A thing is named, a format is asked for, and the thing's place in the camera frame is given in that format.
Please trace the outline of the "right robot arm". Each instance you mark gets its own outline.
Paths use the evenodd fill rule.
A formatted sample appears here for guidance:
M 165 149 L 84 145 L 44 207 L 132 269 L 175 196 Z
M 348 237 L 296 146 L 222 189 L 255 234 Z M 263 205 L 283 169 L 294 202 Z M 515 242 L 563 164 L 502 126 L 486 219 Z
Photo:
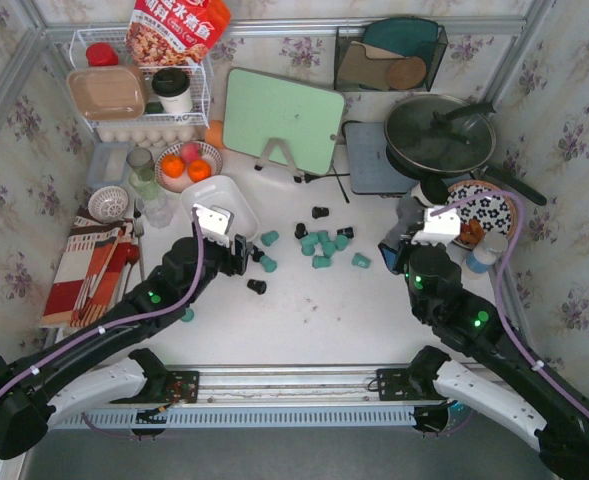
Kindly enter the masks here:
M 387 261 L 404 277 L 414 317 L 505 383 L 487 381 L 425 346 L 408 367 L 414 391 L 470 406 L 527 443 L 558 477 L 589 479 L 589 399 L 521 342 L 496 304 L 463 287 L 461 268 L 444 246 L 403 236 Z

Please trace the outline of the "grey blue oven mitt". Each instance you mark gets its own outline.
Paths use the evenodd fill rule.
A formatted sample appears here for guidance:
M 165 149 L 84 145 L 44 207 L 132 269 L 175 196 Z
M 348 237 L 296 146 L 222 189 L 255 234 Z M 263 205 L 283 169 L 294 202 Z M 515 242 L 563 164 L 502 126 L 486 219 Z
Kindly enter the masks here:
M 403 245 L 418 231 L 424 219 L 424 211 L 425 206 L 411 195 L 406 195 L 398 201 L 397 222 L 378 244 L 386 268 L 394 275 L 399 275 L 402 271 L 398 266 L 398 257 Z

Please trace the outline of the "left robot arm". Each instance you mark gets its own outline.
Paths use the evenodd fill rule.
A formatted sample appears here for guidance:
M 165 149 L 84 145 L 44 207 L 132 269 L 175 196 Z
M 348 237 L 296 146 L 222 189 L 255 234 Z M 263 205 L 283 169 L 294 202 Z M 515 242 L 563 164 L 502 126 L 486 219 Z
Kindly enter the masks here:
M 0 459 L 35 446 L 59 409 L 57 394 L 109 357 L 179 321 L 218 275 L 242 275 L 253 245 L 199 235 L 177 240 L 162 262 L 112 309 L 67 339 L 13 362 L 0 356 Z

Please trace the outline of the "white storage basket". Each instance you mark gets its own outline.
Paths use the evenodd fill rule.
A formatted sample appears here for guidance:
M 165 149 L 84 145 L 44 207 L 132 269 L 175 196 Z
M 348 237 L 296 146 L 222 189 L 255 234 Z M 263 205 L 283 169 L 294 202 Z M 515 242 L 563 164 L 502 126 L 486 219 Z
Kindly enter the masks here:
M 229 234 L 243 235 L 254 241 L 259 233 L 259 221 L 249 202 L 233 179 L 215 175 L 202 180 L 187 189 L 179 197 L 180 205 L 188 218 L 194 205 L 221 210 L 229 214 Z

